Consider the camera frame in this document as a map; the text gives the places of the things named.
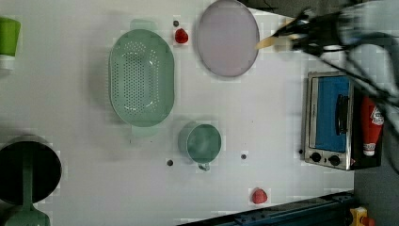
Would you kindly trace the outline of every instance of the green cup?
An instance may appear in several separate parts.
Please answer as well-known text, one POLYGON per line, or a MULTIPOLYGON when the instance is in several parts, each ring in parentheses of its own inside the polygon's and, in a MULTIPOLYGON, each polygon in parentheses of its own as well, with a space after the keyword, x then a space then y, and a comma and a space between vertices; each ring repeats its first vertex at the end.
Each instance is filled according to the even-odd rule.
POLYGON ((222 139, 217 129, 210 124, 188 123, 179 134, 179 149, 199 164, 201 170, 210 169, 219 154, 222 139))
POLYGON ((14 58, 17 51, 21 23, 0 17, 0 68, 14 69, 14 58))

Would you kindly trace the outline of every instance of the red bottle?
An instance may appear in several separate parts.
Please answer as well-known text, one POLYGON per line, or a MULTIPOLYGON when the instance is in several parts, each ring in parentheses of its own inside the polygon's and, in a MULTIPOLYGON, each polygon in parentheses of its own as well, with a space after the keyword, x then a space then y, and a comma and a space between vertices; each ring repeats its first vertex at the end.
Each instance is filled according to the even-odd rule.
POLYGON ((361 103, 360 117, 363 131, 363 153, 367 156, 373 156, 375 154, 375 144, 384 124, 384 117, 382 117, 375 104, 366 96, 363 97, 361 103))

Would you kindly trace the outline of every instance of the colander handle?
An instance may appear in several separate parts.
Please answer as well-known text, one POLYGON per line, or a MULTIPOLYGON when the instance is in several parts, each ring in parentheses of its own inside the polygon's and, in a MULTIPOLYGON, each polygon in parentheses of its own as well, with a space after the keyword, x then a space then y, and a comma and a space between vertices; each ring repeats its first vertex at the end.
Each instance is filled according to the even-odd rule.
POLYGON ((136 127, 132 125, 132 135, 133 137, 150 137, 155 135, 158 129, 153 127, 136 127))
POLYGON ((149 31, 155 31, 156 24, 155 24, 155 22, 149 21, 149 20, 134 19, 130 22, 130 29, 131 30, 145 29, 145 30, 149 30, 149 31))

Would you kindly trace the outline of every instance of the toaster oven knob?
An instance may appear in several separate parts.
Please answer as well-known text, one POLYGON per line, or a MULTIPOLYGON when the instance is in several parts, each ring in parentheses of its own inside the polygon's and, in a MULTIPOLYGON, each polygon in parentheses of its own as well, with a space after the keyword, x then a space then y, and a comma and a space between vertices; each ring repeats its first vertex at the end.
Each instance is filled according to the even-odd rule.
POLYGON ((320 155, 319 153, 313 153, 311 155, 311 160, 313 160, 313 162, 320 162, 321 159, 322 155, 320 155))
POLYGON ((332 155, 328 161, 331 163, 332 166, 336 167, 338 165, 340 165, 341 160, 337 155, 332 155))

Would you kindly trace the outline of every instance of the mug handle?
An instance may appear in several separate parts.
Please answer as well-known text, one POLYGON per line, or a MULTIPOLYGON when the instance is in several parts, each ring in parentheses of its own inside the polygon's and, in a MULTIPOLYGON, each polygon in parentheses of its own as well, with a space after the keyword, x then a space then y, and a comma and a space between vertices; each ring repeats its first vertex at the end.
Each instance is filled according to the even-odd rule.
POLYGON ((208 171, 208 170, 211 169, 211 168, 209 167, 209 163, 205 163, 205 164, 200 164, 200 163, 199 163, 199 168, 200 168, 201 170, 204 170, 204 171, 208 171))

